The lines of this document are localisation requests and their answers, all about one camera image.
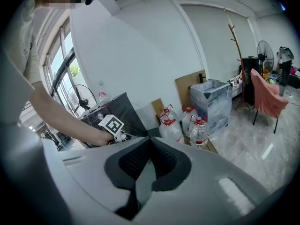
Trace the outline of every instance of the water bottle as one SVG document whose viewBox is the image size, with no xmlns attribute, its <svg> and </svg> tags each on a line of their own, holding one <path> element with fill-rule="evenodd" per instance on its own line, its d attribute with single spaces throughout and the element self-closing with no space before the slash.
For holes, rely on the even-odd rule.
<svg viewBox="0 0 300 225">
<path fill-rule="evenodd" d="M 160 114 L 160 117 L 162 117 L 164 114 L 166 114 L 170 120 L 175 119 L 176 123 L 180 126 L 179 117 L 177 116 L 176 112 L 174 112 L 173 110 L 171 110 L 171 108 L 173 108 L 173 106 L 171 104 L 168 105 L 167 107 L 164 107 L 164 110 Z"/>
<path fill-rule="evenodd" d="M 159 126 L 159 133 L 162 138 L 172 140 L 178 143 L 184 143 L 184 137 L 181 132 L 181 127 L 176 122 L 176 119 L 170 119 L 167 114 L 159 117 L 161 125 Z"/>
<path fill-rule="evenodd" d="M 195 106 L 190 108 L 187 107 L 186 111 L 183 112 L 182 116 L 181 116 L 181 122 L 182 122 L 182 130 L 183 133 L 186 137 L 189 137 L 189 126 L 192 123 L 191 122 L 191 116 L 195 116 L 198 117 L 198 114 L 195 110 Z"/>
<path fill-rule="evenodd" d="M 201 117 L 197 117 L 196 121 L 192 121 L 189 132 L 190 132 L 190 143 L 193 147 L 204 148 L 208 141 L 208 124 L 201 119 Z"/>
</svg>

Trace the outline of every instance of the wooden coat stand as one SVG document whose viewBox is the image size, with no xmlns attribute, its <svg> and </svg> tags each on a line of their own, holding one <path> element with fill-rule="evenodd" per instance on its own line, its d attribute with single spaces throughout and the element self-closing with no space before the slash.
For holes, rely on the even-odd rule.
<svg viewBox="0 0 300 225">
<path fill-rule="evenodd" d="M 231 38 L 230 40 L 235 41 L 235 44 L 236 44 L 236 46 L 237 46 L 237 48 L 238 48 L 238 51 L 239 51 L 240 60 L 237 59 L 237 61 L 240 61 L 241 67 L 242 67 L 242 99 L 240 100 L 240 102 L 239 102 L 239 104 L 238 104 L 238 106 L 236 107 L 235 110 L 237 110 L 238 107 L 239 107 L 241 104 L 246 105 L 246 107 L 247 107 L 249 110 L 251 110 L 250 107 L 248 106 L 248 104 L 247 104 L 247 103 L 245 102 L 245 100 L 244 100 L 244 93 L 245 93 L 245 70 L 244 70 L 244 64 L 243 64 L 243 60 L 242 60 L 242 54 L 240 53 L 240 47 L 239 47 L 238 41 L 236 40 L 236 36 L 235 36 L 235 34 L 234 34 L 234 31 L 233 31 L 234 26 L 231 27 L 230 25 L 228 25 L 228 27 L 229 27 L 229 29 L 230 29 L 232 35 L 233 35 L 233 38 L 234 38 L 234 39 Z"/>
</svg>

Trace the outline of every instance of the electric fan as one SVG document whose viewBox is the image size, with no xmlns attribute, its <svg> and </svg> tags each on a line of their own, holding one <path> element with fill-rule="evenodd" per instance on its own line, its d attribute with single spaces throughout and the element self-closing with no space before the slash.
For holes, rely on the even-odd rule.
<svg viewBox="0 0 300 225">
<path fill-rule="evenodd" d="M 91 90 L 84 85 L 74 85 L 67 93 L 67 105 L 74 115 L 81 114 L 96 105 L 96 99 Z"/>
<path fill-rule="evenodd" d="M 257 56 L 260 63 L 261 74 L 263 70 L 267 70 L 268 73 L 272 71 L 274 66 L 274 55 L 270 45 L 266 41 L 260 41 L 257 46 Z"/>
</svg>

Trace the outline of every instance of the chair leg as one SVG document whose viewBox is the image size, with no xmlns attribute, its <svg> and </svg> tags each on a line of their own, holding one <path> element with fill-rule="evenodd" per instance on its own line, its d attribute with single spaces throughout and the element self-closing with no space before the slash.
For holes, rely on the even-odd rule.
<svg viewBox="0 0 300 225">
<path fill-rule="evenodd" d="M 275 126 L 275 129 L 274 129 L 274 134 L 276 133 L 277 123 L 278 123 L 278 119 L 276 121 L 276 126 Z"/>
<path fill-rule="evenodd" d="M 257 117 L 257 114 L 258 114 L 258 110 L 257 110 L 257 112 L 256 112 L 256 114 L 255 114 L 255 118 L 254 118 L 254 121 L 253 121 L 253 126 L 254 126 L 254 124 L 255 124 L 255 120 L 256 120 L 256 117 Z"/>
</svg>

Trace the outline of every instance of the green foliage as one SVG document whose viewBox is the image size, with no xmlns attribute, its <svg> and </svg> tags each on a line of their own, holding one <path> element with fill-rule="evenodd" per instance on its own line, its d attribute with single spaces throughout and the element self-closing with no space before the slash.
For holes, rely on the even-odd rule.
<svg viewBox="0 0 300 225">
<path fill-rule="evenodd" d="M 80 69 L 77 64 L 71 65 L 70 70 L 73 77 L 75 77 L 80 72 Z"/>
</svg>

